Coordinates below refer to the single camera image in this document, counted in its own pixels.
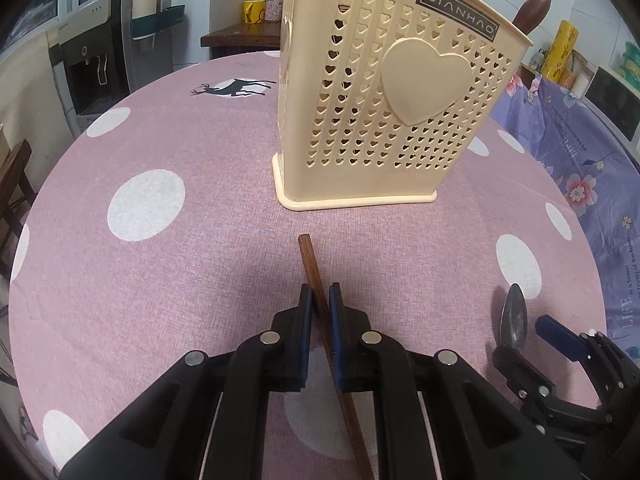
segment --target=yellow mug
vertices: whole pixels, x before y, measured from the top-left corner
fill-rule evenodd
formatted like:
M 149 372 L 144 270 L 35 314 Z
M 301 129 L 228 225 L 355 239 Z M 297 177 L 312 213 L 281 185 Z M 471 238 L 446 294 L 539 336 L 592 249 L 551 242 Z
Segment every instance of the yellow mug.
M 264 0 L 247 0 L 242 3 L 243 23 L 262 23 L 264 21 Z

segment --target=yellow cylinder container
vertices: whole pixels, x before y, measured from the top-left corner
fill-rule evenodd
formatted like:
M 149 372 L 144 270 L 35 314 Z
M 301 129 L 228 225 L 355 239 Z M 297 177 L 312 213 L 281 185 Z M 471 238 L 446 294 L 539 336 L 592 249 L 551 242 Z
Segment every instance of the yellow cylinder container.
M 554 83 L 558 83 L 564 72 L 567 62 L 578 40 L 578 29 L 567 20 L 562 20 L 558 33 L 551 46 L 551 51 L 546 56 L 542 75 Z

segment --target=pink tablecloth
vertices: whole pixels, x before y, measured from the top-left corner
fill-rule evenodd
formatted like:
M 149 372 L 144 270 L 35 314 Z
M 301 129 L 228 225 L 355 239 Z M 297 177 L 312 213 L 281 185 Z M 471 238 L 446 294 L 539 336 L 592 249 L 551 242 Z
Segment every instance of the pink tablecloth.
M 562 396 L 593 405 L 585 375 L 532 327 L 551 314 L 605 329 L 587 241 L 544 168 L 487 119 L 434 203 L 290 212 L 271 174 L 277 72 L 258 52 L 158 80 L 92 125 L 42 188 L 10 326 L 25 406 L 58 466 L 185 352 L 235 349 L 293 306 L 304 232 L 325 283 L 340 282 L 376 330 L 413 351 L 455 349 L 503 391 L 488 364 L 492 312 L 519 282 L 526 355 Z M 191 93 L 234 79 L 263 83 Z M 307 386 L 271 397 L 263 478 L 355 478 L 319 348 Z M 370 397 L 357 403 L 374 455 Z

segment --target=jianhao label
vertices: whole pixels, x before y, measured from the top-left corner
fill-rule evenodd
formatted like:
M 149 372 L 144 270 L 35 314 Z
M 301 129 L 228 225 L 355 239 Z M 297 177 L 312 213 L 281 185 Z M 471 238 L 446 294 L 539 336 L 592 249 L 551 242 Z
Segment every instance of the jianhao label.
M 500 28 L 495 20 L 461 0 L 416 0 L 415 3 L 449 16 L 452 20 L 476 31 L 489 41 L 495 39 Z

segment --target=metal screw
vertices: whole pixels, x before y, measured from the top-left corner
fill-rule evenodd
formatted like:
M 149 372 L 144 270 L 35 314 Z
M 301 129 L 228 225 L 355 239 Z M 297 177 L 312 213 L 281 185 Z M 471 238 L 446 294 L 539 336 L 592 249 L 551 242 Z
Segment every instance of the metal screw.
M 368 345 L 377 345 L 382 341 L 382 336 L 375 330 L 369 330 L 362 334 L 362 341 Z
M 280 334 L 274 332 L 273 330 L 267 330 L 267 332 L 262 332 L 260 341 L 265 345 L 276 344 L 278 341 L 280 341 Z
M 189 366 L 197 366 L 199 364 L 202 364 L 203 361 L 204 361 L 204 354 L 198 350 L 189 352 L 187 355 L 184 356 L 184 362 L 187 363 Z
M 451 366 L 458 362 L 458 356 L 451 350 L 443 350 L 438 352 L 438 361 L 444 365 Z

